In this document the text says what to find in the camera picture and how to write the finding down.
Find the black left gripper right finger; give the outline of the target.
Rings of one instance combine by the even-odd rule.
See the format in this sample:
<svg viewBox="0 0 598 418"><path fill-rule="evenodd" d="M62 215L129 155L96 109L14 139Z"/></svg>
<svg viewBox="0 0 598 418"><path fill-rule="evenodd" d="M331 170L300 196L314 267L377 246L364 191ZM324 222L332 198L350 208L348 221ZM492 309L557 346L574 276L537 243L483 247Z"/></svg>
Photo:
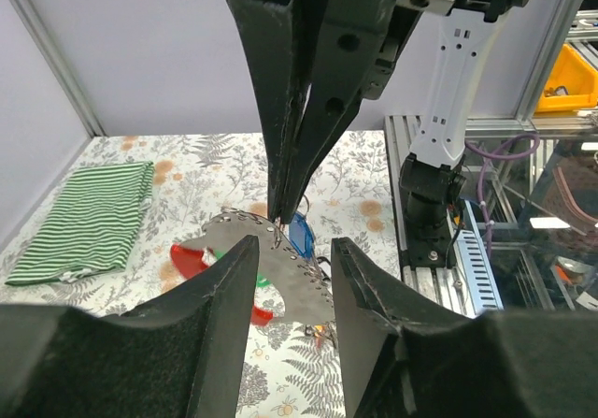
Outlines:
<svg viewBox="0 0 598 418"><path fill-rule="evenodd" d="M349 417L593 417L597 315L498 310L467 318L332 242Z"/></svg>

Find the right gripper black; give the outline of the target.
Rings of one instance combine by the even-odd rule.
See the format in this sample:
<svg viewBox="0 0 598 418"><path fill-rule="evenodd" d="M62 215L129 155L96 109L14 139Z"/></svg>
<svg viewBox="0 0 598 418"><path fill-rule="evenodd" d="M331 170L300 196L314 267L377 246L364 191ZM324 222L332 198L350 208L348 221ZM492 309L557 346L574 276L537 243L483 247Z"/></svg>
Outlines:
<svg viewBox="0 0 598 418"><path fill-rule="evenodd" d="M268 161L268 218L289 220L363 99L381 96L425 13L439 74L471 77L505 15L529 0L225 0L242 41ZM294 137L301 110L309 98Z"/></svg>

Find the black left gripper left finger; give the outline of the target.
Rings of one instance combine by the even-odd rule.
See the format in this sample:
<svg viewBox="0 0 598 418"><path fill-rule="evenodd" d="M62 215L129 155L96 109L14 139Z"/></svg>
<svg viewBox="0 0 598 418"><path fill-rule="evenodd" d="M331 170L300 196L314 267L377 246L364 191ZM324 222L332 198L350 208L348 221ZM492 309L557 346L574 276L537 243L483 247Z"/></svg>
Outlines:
<svg viewBox="0 0 598 418"><path fill-rule="evenodd" d="M232 417L242 378L259 241L122 315L1 308L5 417Z"/></svg>

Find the metal key holder red handle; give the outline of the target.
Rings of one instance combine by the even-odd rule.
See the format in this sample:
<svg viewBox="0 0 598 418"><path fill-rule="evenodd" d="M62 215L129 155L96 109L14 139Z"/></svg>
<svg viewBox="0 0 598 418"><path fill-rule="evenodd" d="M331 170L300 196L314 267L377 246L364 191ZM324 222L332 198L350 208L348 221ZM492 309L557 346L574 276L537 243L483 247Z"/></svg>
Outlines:
<svg viewBox="0 0 598 418"><path fill-rule="evenodd" d="M223 208L201 226L199 237L173 244L170 258L187 280L209 268L202 261L207 247L227 253L246 236L258 238L258 273L270 280L284 301L280 316L254 306L250 322L260 327L282 323L335 327L333 297L321 270L300 256L280 228L263 216Z"/></svg>

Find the blue key tag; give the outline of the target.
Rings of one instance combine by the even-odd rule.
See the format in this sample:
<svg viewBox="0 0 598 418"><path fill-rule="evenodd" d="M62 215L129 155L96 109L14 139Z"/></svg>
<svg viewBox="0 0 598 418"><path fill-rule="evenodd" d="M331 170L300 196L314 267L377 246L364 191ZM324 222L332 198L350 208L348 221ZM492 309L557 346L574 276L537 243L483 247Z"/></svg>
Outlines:
<svg viewBox="0 0 598 418"><path fill-rule="evenodd" d="M305 259L314 256L314 234L306 221L306 216L295 212L289 224L289 240L297 253Z"/></svg>

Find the red key tag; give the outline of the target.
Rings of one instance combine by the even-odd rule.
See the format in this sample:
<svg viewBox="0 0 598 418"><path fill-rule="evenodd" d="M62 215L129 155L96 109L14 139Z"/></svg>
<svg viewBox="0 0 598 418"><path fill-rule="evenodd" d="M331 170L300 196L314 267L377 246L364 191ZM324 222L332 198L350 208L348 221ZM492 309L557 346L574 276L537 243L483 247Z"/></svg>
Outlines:
<svg viewBox="0 0 598 418"><path fill-rule="evenodd" d="M306 337L315 339L317 348L321 348L325 342L329 342L335 349L337 348L336 331L332 324L306 325L304 334Z"/></svg>

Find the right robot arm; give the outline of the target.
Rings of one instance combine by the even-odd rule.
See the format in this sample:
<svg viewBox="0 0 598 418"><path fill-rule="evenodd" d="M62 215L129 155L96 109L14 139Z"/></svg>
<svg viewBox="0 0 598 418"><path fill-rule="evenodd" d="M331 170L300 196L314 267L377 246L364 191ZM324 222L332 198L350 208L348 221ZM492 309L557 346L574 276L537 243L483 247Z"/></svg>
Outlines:
<svg viewBox="0 0 598 418"><path fill-rule="evenodd" d="M365 100L380 98L420 17L440 20L432 91L401 166L411 257L447 252L467 117L490 50L529 0L225 0L249 68L268 161L268 216L289 223Z"/></svg>

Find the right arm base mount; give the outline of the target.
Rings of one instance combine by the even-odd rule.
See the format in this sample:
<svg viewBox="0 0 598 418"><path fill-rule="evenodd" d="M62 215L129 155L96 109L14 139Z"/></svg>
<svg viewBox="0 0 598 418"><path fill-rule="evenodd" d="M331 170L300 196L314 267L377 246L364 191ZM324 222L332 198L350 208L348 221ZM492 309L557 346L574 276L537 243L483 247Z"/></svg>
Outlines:
<svg viewBox="0 0 598 418"><path fill-rule="evenodd" d="M452 268L454 250L448 208L420 195L409 195L402 206L406 257L412 268Z"/></svg>

